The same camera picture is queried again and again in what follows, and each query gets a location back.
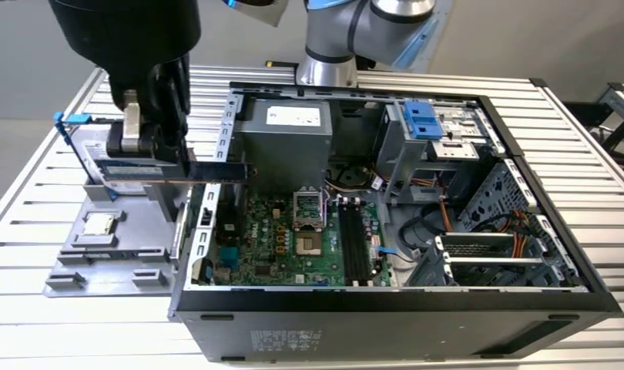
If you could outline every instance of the wire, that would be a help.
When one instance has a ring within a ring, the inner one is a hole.
[[[408,264],[416,263],[416,261],[404,258],[399,253],[392,253],[392,252],[383,252],[383,253],[385,253],[388,256],[396,256],[396,257],[399,257],[399,258],[400,258],[403,261],[405,261]]]
[[[383,179],[384,179],[387,182],[389,182],[389,181],[392,180],[391,177],[387,177],[387,176],[380,176],[380,177],[383,177]],[[421,186],[424,186],[424,187],[432,187],[433,184],[435,184],[435,182],[433,182],[432,180],[427,180],[427,179],[412,179],[412,183],[413,183],[415,185],[421,185]]]
[[[524,256],[524,248],[527,247],[528,243],[528,237],[524,237],[524,241],[521,243],[521,246],[519,247],[519,256],[517,258],[521,258]]]
[[[508,231],[508,229],[509,229],[509,224],[511,224],[511,222],[509,222],[511,219],[512,219],[512,217],[508,218],[508,220],[505,221],[504,226],[501,226],[501,228],[499,229],[499,232],[500,232],[500,233],[504,233],[504,232]]]
[[[439,208],[443,210],[443,221],[444,221],[444,228],[447,229],[447,232],[453,231],[453,227],[451,226],[451,220],[448,219],[448,212],[447,212],[447,204],[444,203],[444,198],[447,194],[447,188],[444,187],[443,189],[443,195],[439,197]]]
[[[445,204],[447,208],[455,208],[455,207],[461,207],[464,206],[464,203],[461,202],[455,202]],[[420,246],[416,244],[412,244],[409,241],[405,239],[405,231],[408,228],[413,227],[417,223],[420,223],[424,227],[425,230],[433,234],[433,235],[443,235],[447,233],[447,230],[440,229],[436,227],[431,222],[425,219],[425,217],[435,211],[440,210],[440,204],[439,203],[432,203],[432,204],[425,204],[421,209],[420,209],[420,215],[417,217],[412,217],[397,229],[397,239],[401,241],[401,244],[408,247],[409,249],[428,249],[428,246]]]
[[[359,193],[360,191],[369,190],[369,187],[341,187],[336,185],[331,179],[325,179],[325,183],[341,193]]]
[[[513,255],[512,255],[512,258],[517,258],[519,238],[517,238],[517,232],[516,232],[516,231],[513,232],[513,239],[515,239],[515,243],[513,243]]]
[[[484,220],[480,224],[477,224],[471,232],[472,233],[477,233],[479,231],[483,231],[485,230],[488,227],[489,228],[493,228],[496,230],[496,227],[492,227],[492,223],[495,221],[499,221],[501,218],[507,218],[511,219],[512,215],[511,214],[497,214],[495,217],[489,217],[487,220]]]

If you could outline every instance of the white label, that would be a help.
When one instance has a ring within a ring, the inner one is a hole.
[[[373,183],[371,184],[371,187],[376,190],[380,190],[380,187],[383,187],[383,183],[384,183],[383,177],[375,175],[375,179],[373,179]]]
[[[108,253],[88,253],[84,255],[84,257],[100,260],[101,258],[108,259],[109,254]]]
[[[256,352],[313,352],[321,344],[323,330],[252,330]]]
[[[321,110],[299,106],[272,106],[268,108],[268,125],[321,126]]]
[[[112,175],[163,175],[164,171],[159,167],[125,167],[108,166],[105,168]]]
[[[87,141],[83,143],[92,160],[109,160],[108,153],[105,152],[105,142]]]
[[[127,181],[125,183],[105,183],[105,185],[115,190],[117,194],[145,193],[143,184],[136,181]]]

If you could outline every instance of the gray plastic bracket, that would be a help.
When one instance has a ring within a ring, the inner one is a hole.
[[[168,285],[168,279],[159,268],[133,270],[133,284],[137,287],[153,287]]]
[[[85,279],[79,272],[64,272],[51,274],[47,279],[47,285],[55,290],[81,289],[84,281]]]
[[[141,249],[149,250],[149,252],[137,253],[137,258],[140,258],[140,261],[143,261],[143,263],[169,263],[169,253],[165,248],[143,247]]]

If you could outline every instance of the aluminum extrusion table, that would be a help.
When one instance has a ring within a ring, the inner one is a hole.
[[[195,67],[188,142],[213,155],[229,81],[293,83],[292,69]],[[491,97],[624,310],[624,173],[555,94],[528,79],[361,72],[360,86]],[[120,117],[96,70],[67,109]],[[0,368],[225,368],[205,364],[169,298],[45,298],[43,285],[85,199],[85,173],[53,130],[0,201]],[[624,315],[519,361],[243,364],[259,368],[624,370]]]

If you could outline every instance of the metal frame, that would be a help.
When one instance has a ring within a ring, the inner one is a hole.
[[[208,160],[213,155],[228,93],[227,85],[232,80],[292,83],[293,71],[227,67],[192,69],[193,113],[188,140],[200,159]],[[77,107],[87,105],[85,111],[96,116],[119,117],[119,111],[109,98],[109,87],[103,82],[103,78],[88,80],[68,109],[69,112],[81,113],[83,110]],[[596,144],[584,141],[587,135],[579,130],[577,122],[563,113],[563,104],[543,93],[545,89],[533,86],[527,79],[421,76],[376,71],[361,72],[360,85],[373,89],[473,93],[491,97],[505,125],[524,149],[525,160],[540,177],[548,197],[559,208],[624,310],[621,173],[615,170],[608,156],[603,156],[595,149]],[[99,86],[97,94],[92,94],[95,86]],[[1,266],[40,264],[40,261],[48,259],[49,253],[55,256],[60,250],[59,245],[53,247],[52,245],[64,242],[71,221],[84,199],[81,172],[73,154],[67,153],[60,138],[55,132],[51,132],[0,202]],[[35,200],[43,203],[25,203]],[[35,220],[53,224],[31,224]],[[12,246],[12,254],[8,254],[7,246]],[[41,285],[35,294],[40,294],[40,291]],[[68,298],[61,298],[55,302],[49,301],[49,304],[60,307],[67,301]],[[624,368],[624,317],[607,320],[595,328],[561,341],[551,349],[537,352],[523,360],[445,362],[441,363],[441,367],[488,364],[491,366],[561,364],[556,365],[560,368],[613,366],[612,363],[603,362],[616,362],[615,366]],[[369,366],[367,362],[345,364],[347,367],[356,365]],[[409,361],[407,366],[423,368],[424,363]],[[429,363],[428,366],[437,366],[437,363]]]

